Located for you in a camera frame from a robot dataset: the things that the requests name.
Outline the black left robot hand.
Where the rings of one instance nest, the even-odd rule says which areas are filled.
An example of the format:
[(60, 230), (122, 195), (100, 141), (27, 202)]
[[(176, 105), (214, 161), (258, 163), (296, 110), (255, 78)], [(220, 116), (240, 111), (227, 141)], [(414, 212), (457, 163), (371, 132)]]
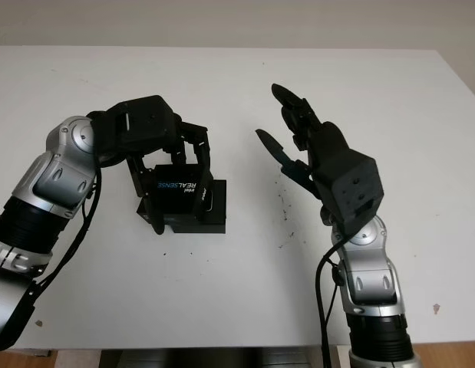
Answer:
[(213, 196), (208, 129), (187, 123), (169, 107), (126, 107), (89, 113), (94, 148), (102, 167), (126, 162), (138, 214), (161, 235), (197, 232)]

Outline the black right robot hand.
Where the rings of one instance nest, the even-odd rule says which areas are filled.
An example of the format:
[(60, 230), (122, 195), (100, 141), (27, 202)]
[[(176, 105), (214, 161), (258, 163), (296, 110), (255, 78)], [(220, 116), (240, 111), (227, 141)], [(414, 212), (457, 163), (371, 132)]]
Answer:
[(343, 134), (333, 123), (321, 122), (305, 98), (298, 97), (282, 85), (273, 84), (272, 94), (282, 105), (282, 118), (292, 131), (294, 144), (298, 150), (307, 152), (308, 162), (290, 159), (280, 143), (263, 129), (256, 130), (258, 138), (281, 164), (285, 176), (321, 200), (334, 217), (342, 217), (342, 200), (332, 191), (335, 179), (330, 175), (321, 179), (318, 171), (337, 155), (349, 150)]

